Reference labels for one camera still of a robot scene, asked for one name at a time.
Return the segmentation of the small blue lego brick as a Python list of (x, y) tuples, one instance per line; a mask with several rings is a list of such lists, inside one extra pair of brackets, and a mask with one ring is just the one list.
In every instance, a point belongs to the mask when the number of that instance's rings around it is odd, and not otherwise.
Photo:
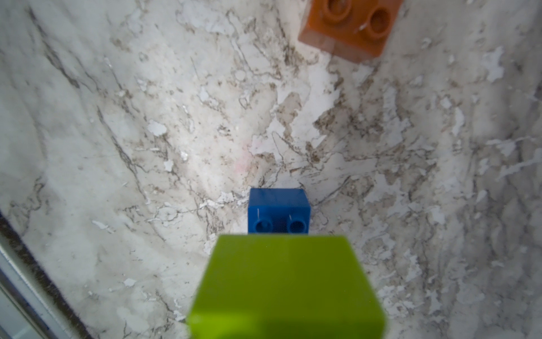
[(250, 189), (248, 234), (308, 234), (310, 219), (303, 189)]

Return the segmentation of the green lego brick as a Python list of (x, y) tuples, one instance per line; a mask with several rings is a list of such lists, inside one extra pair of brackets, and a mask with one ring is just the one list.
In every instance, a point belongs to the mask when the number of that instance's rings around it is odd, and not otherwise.
[(344, 237), (223, 235), (186, 320), (193, 338), (382, 338), (383, 308)]

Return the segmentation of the orange lego brick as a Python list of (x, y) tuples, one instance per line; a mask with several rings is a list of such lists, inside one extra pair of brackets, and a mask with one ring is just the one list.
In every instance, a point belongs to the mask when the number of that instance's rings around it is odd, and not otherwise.
[(403, 4), (401, 0), (313, 0), (298, 41), (359, 64), (379, 58)]

